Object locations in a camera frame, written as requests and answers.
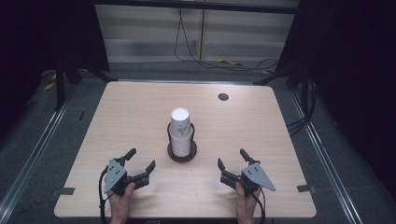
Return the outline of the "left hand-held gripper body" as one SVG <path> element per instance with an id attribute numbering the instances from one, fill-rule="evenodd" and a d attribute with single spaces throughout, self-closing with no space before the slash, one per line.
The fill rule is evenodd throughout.
<path id="1" fill-rule="evenodd" d="M 111 159 L 106 168 L 106 180 L 104 193 L 110 191 L 123 196 L 129 184 L 134 183 L 135 189 L 140 189 L 149 184 L 149 167 L 142 174 L 130 176 L 124 168 L 125 162 L 129 157 L 121 157 L 119 159 Z"/>

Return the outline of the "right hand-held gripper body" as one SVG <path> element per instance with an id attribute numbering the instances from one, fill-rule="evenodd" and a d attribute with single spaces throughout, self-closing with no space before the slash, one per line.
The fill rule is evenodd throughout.
<path id="1" fill-rule="evenodd" d="M 243 185 L 246 194 L 253 193 L 259 188 L 276 190 L 276 187 L 258 163 L 243 168 L 240 175 L 232 174 L 226 170 L 223 175 L 220 174 L 220 182 L 232 189 L 236 189 L 235 184 L 239 182 Z"/>

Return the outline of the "dark brown cup holder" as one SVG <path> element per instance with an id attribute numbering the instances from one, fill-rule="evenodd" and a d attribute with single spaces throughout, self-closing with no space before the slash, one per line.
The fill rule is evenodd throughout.
<path id="1" fill-rule="evenodd" d="M 172 147 L 171 147 L 171 136 L 170 136 L 170 126 L 171 124 L 168 124 L 167 127 L 167 135 L 168 135 L 168 140 L 169 143 L 167 145 L 167 154 L 168 157 L 175 162 L 188 162 L 194 159 L 194 157 L 197 154 L 197 144 L 194 141 L 194 135 L 195 135 L 195 127 L 192 124 L 191 125 L 191 131 L 192 131 L 192 135 L 191 135 L 191 153 L 187 156 L 187 157 L 177 157 L 173 152 L 172 152 Z"/>

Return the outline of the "person's left hand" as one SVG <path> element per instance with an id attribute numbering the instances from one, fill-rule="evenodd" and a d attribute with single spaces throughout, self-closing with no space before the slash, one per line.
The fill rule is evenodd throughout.
<path id="1" fill-rule="evenodd" d="M 130 215 L 134 187 L 135 183 L 129 184 L 123 196 L 119 196 L 113 191 L 109 192 L 108 199 L 111 210 L 110 224 L 126 224 Z"/>

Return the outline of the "person's right hand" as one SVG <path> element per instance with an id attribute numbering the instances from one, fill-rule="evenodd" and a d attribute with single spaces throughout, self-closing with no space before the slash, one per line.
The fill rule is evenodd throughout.
<path id="1" fill-rule="evenodd" d="M 239 182 L 235 184 L 237 200 L 235 206 L 236 220 L 238 224 L 254 224 L 254 213 L 257 205 L 256 198 L 261 194 L 258 189 L 252 195 L 245 195 L 245 189 Z"/>

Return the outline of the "black metal stand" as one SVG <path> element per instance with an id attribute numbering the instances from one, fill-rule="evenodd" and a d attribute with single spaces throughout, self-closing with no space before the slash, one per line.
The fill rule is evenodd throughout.
<path id="1" fill-rule="evenodd" d="M 307 66 L 303 63 L 292 63 L 283 68 L 277 68 L 275 72 L 262 80 L 254 81 L 253 85 L 266 86 L 271 81 L 279 77 L 288 77 L 286 86 L 289 90 L 296 90 L 299 84 L 302 84 L 302 106 L 304 111 L 308 108 L 308 74 Z"/>
<path id="2" fill-rule="evenodd" d="M 105 75 L 100 70 L 94 68 L 82 60 L 66 55 L 59 59 L 56 65 L 56 90 L 57 104 L 55 109 L 59 110 L 65 103 L 64 78 L 67 77 L 71 84 L 79 84 L 82 80 L 79 69 L 85 69 L 105 82 L 115 81 L 115 78 Z"/>

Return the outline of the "dark curtain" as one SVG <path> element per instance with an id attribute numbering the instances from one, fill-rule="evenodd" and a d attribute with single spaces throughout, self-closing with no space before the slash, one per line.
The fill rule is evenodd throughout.
<path id="1" fill-rule="evenodd" d="M 300 0 L 278 65 L 292 63 L 396 200 L 396 0 Z"/>
<path id="2" fill-rule="evenodd" d="M 109 69 L 91 0 L 0 0 L 0 139 L 59 63 Z"/>

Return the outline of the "black overhead beam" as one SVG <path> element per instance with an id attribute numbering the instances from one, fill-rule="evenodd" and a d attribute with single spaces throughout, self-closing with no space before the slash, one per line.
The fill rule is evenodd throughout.
<path id="1" fill-rule="evenodd" d="M 300 9 L 297 7 L 256 6 L 179 0 L 92 0 L 92 2 L 97 5 L 109 6 L 188 8 L 293 15 L 300 12 Z"/>

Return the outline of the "metal floor rail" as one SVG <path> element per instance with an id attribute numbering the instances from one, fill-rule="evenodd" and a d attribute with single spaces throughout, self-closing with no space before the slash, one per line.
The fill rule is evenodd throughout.
<path id="1" fill-rule="evenodd" d="M 340 203 L 343 211 L 346 215 L 346 218 L 349 224 L 363 224 L 361 220 L 361 216 L 355 206 L 353 200 L 351 199 L 347 189 L 341 180 L 339 174 L 337 173 L 332 160 L 324 146 L 315 125 L 312 121 L 308 121 L 305 116 L 305 112 L 302 106 L 302 100 L 300 96 L 295 92 L 292 91 L 290 93 L 292 101 L 298 111 L 299 116 L 304 121 L 304 128 L 312 142 L 312 145 L 318 155 L 318 158 L 323 166 L 323 169 L 331 183 L 332 189 L 337 197 L 338 202 Z"/>
<path id="2" fill-rule="evenodd" d="M 55 110 L 49 120 L 49 124 L 46 126 L 46 129 L 41 134 L 38 142 L 35 144 L 35 147 L 27 159 L 27 162 L 23 165 L 21 171 L 18 173 L 16 179 L 12 182 L 10 188 L 0 202 L 0 224 L 7 223 L 7 220 L 11 216 L 16 204 L 18 203 L 22 193 L 24 192 L 24 189 L 27 186 L 29 179 L 41 160 L 41 157 L 43 156 L 50 139 L 62 121 L 64 113 L 69 106 L 70 100 L 71 96 L 67 96 L 61 105 Z"/>

